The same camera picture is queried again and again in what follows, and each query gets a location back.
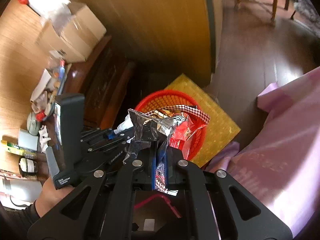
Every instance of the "human hand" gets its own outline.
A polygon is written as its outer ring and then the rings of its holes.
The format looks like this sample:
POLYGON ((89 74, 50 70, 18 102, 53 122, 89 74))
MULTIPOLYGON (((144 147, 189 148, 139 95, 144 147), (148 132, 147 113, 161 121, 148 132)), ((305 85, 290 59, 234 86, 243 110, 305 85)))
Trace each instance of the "human hand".
POLYGON ((60 200, 68 195, 74 187, 68 185, 61 189, 55 189, 52 178, 48 178, 42 186, 40 196, 36 200, 36 211, 39 217, 44 216, 50 209, 52 209, 60 200))

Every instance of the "triangular cutout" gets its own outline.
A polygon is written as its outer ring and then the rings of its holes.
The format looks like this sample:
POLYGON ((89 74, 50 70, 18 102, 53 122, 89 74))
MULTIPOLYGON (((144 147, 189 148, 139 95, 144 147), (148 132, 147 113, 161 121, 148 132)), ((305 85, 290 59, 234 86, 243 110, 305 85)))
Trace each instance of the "triangular cutout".
POLYGON ((261 210, 236 187, 232 186, 229 190, 243 220, 249 220, 261 213, 261 210))
POLYGON ((67 206, 62 209, 61 214, 70 219, 77 220, 82 211, 84 203, 87 200, 90 190, 91 187, 86 187, 79 195, 77 195, 67 206))

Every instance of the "white paper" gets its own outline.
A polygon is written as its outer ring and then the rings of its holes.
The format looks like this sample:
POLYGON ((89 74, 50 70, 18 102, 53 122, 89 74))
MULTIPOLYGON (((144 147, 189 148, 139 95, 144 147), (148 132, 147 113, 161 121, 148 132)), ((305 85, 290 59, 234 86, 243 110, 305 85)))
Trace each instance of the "white paper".
POLYGON ((47 86, 47 83, 49 82, 50 79, 51 79, 50 73, 46 69, 44 69, 38 85, 35 87, 35 89, 31 94, 31 98, 30 98, 31 102, 34 102, 42 94, 43 90, 47 86))

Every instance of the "black sleeve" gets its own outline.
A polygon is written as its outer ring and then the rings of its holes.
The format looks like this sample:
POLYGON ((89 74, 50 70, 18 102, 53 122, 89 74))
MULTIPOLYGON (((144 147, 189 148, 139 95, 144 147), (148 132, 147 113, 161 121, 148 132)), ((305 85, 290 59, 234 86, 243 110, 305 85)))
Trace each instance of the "black sleeve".
POLYGON ((29 228, 40 218, 36 211, 35 203, 22 210, 4 209, 9 217, 10 228, 16 228, 19 231, 19 235, 27 239, 29 228))

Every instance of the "yellow mat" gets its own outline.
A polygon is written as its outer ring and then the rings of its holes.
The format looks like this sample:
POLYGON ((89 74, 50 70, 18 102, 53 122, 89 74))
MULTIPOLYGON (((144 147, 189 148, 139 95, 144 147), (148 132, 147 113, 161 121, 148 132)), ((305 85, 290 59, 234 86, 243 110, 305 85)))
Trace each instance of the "yellow mat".
POLYGON ((220 152, 237 134, 240 128, 236 123, 195 83, 185 74, 180 75, 166 89, 173 89, 190 95, 210 116, 204 143, 191 160, 199 167, 205 165, 220 152))

